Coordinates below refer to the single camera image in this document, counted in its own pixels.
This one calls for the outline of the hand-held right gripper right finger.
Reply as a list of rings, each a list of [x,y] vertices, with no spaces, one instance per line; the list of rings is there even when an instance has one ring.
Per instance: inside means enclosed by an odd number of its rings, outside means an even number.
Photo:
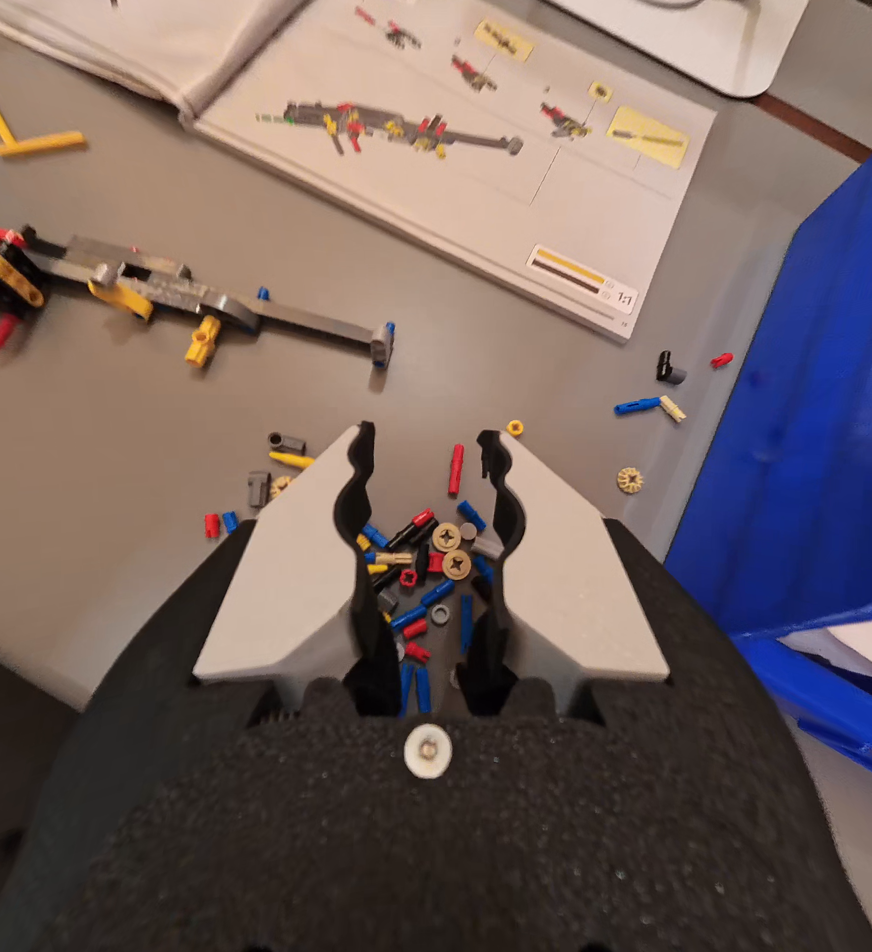
[[[501,713],[515,685],[546,684],[560,714],[594,681],[663,684],[656,635],[605,519],[509,433],[477,436],[502,545],[492,596],[457,674],[469,713]]]

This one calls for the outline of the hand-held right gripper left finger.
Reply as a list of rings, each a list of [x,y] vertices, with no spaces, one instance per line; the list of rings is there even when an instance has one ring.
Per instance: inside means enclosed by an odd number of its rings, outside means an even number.
[[[358,544],[371,516],[376,430],[352,425],[263,507],[209,628],[193,676],[269,681],[285,708],[335,679],[361,715],[396,716],[394,636]]]

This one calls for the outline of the pile of small lego pieces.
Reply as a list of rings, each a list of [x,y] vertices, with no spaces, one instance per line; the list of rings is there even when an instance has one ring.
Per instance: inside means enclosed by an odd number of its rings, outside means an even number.
[[[465,583],[471,573],[471,558],[463,548],[464,530],[473,525],[483,530],[484,521],[467,502],[460,502],[467,522],[461,526],[438,524],[425,510],[409,526],[409,532],[395,536],[378,551],[375,558],[386,556],[388,563],[366,563],[378,594],[382,617],[389,626],[400,661],[403,710],[406,706],[406,664],[425,673],[429,654],[416,645],[429,626],[437,625],[440,605]]]

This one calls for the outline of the long grey lego beam assembly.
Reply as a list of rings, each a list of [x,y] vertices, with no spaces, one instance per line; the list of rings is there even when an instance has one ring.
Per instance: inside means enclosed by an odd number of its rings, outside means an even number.
[[[25,333],[66,285],[85,290],[100,303],[141,325],[159,314],[196,322],[185,362],[203,369],[229,327],[256,338],[264,327],[284,327],[364,351],[377,370],[388,368],[395,325],[371,329],[344,320],[278,307],[267,289],[256,298],[240,297],[194,278],[171,259],[143,254],[85,237],[55,244],[29,226],[0,228],[0,351]]]

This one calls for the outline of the short yellow lego axle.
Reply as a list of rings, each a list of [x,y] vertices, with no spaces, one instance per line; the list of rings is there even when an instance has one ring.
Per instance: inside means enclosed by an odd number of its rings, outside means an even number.
[[[71,131],[23,140],[11,139],[9,141],[1,141],[0,156],[2,158],[24,158],[64,150],[86,149],[87,146],[87,140],[82,133]]]

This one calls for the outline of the lego instruction booklet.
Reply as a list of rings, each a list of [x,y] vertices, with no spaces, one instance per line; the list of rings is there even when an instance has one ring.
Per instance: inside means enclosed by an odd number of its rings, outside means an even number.
[[[715,112],[490,2],[1,2],[0,33],[628,342]]]

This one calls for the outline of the blue plastic bin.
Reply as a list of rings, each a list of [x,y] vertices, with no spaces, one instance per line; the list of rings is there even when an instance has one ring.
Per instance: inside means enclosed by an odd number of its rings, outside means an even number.
[[[872,693],[783,642],[872,623],[872,156],[795,233],[665,566],[781,710],[872,773]]]

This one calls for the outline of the white stand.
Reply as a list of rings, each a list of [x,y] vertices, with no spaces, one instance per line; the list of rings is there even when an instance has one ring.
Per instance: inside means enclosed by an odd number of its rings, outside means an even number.
[[[772,84],[807,1],[554,1],[709,89],[750,99]]]

